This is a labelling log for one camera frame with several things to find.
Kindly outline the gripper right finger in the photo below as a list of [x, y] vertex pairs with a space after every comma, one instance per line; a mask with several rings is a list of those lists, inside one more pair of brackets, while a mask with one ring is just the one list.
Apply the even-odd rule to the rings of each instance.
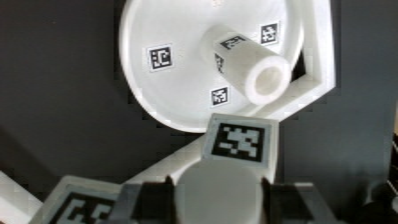
[[261, 179], [261, 224], [341, 224], [309, 182], [272, 184]]

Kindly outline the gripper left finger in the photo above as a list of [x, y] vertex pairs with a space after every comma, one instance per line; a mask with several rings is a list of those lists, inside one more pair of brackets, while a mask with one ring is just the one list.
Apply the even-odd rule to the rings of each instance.
[[105, 224], [176, 224], [174, 183], [126, 184]]

